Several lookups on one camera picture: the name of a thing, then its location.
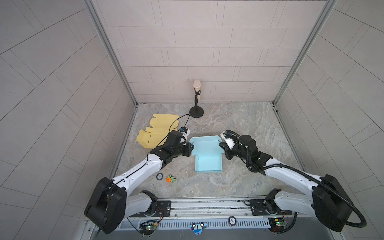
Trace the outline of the light blue paper box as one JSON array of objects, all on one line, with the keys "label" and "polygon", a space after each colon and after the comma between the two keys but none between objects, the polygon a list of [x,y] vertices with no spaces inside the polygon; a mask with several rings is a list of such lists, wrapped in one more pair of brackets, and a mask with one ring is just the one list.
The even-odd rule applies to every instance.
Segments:
[{"label": "light blue paper box", "polygon": [[224,150],[219,146],[219,136],[192,137],[190,143],[195,147],[192,156],[195,156],[196,173],[221,173],[223,171],[222,154]]}]

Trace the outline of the yellow paper box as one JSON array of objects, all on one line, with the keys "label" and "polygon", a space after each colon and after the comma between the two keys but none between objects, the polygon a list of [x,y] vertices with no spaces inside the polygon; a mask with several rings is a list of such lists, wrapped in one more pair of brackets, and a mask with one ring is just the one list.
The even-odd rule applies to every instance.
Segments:
[{"label": "yellow paper box", "polygon": [[178,115],[153,114],[150,126],[140,130],[137,142],[145,149],[154,149],[165,142],[169,131],[179,126]]}]

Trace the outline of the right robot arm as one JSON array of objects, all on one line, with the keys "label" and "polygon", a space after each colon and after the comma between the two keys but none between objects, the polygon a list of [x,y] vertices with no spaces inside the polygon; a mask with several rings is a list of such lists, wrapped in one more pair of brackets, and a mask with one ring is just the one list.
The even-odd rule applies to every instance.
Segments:
[{"label": "right robot arm", "polygon": [[348,219],[356,207],[336,178],[308,174],[285,165],[259,151],[256,141],[249,135],[240,136],[227,130],[221,133],[221,138],[223,142],[219,145],[228,160],[238,157],[250,172],[278,179],[300,191],[292,194],[281,189],[271,190],[262,204],[268,214],[278,215],[283,211],[305,214],[316,217],[334,232],[352,225]]}]

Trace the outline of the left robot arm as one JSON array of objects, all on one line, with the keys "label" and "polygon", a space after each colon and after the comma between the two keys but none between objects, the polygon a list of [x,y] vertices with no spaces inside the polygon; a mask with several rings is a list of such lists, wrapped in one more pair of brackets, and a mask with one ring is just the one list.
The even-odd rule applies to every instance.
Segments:
[{"label": "left robot arm", "polygon": [[191,155],[194,145],[187,141],[189,133],[186,127],[170,131],[165,143],[152,149],[135,167],[113,179],[102,178],[86,205],[84,215],[105,234],[113,232],[126,217],[137,213],[152,215],[158,198],[149,191],[137,195],[132,195],[132,192],[174,158]]}]

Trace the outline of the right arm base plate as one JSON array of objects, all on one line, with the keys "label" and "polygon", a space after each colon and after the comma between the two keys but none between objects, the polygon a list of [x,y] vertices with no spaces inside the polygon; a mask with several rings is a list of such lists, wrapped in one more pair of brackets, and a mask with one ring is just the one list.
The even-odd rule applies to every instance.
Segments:
[{"label": "right arm base plate", "polygon": [[293,214],[292,211],[282,211],[275,203],[265,199],[245,200],[244,203],[246,206],[251,208],[253,216],[290,216]]}]

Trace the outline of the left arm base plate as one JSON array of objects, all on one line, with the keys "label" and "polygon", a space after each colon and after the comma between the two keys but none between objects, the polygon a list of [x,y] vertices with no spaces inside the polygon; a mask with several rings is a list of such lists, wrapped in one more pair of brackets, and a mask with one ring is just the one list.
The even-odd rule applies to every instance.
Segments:
[{"label": "left arm base plate", "polygon": [[131,215],[130,218],[169,217],[171,211],[171,204],[171,201],[157,201],[156,205],[151,204],[150,208],[146,212]]}]

